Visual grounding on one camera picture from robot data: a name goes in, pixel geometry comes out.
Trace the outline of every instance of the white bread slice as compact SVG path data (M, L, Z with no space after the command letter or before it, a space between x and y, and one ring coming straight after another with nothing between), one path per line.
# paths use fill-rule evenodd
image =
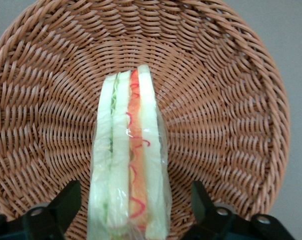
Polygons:
M145 237L147 240L165 240L169 233L169 220L165 203L164 184L161 160L161 144L157 122L157 103L152 84L151 73L147 65L138 67L141 108L140 119L142 137L151 143L143 145L146 190L148 199L149 220Z
M113 115L113 154L109 176L108 228L119 232L126 227L129 217L129 86L131 71L119 73L115 112Z

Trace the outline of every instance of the screw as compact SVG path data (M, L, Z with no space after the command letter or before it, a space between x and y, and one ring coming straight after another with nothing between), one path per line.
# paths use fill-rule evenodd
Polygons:
M217 213L222 216L227 216L229 214L224 208L218 208Z
M265 216L258 216L257 221L259 221L262 224L270 224L271 223L271 221Z
M31 212L31 217L34 217L36 215L39 215L41 212L43 212L43 208L35 208L32 212Z

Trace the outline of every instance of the brown wicker weave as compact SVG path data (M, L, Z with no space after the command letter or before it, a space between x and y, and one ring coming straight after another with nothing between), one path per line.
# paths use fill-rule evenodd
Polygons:
M0 38L0 213L13 219L71 179L83 205L104 78L147 63L168 128L175 240L192 180L243 217L266 213L290 139L286 93L258 36L219 0L40 0Z

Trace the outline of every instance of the woven basket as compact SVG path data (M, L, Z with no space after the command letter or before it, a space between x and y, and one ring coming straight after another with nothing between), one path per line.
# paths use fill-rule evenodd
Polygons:
M283 82L258 36L219 0L40 0L0 38L0 213L11 220L72 179L85 239L102 82L149 64L168 129L171 233L194 223L191 181L243 217L266 213L290 139Z

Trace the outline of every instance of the wicker basket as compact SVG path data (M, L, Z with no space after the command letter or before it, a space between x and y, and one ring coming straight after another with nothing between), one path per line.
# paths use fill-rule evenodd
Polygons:
M290 139L283 82L258 36L219 0L40 0L0 38L0 213L49 202L71 179L83 204L104 78L147 63L168 128L171 233L194 222L192 180L243 217L266 213Z

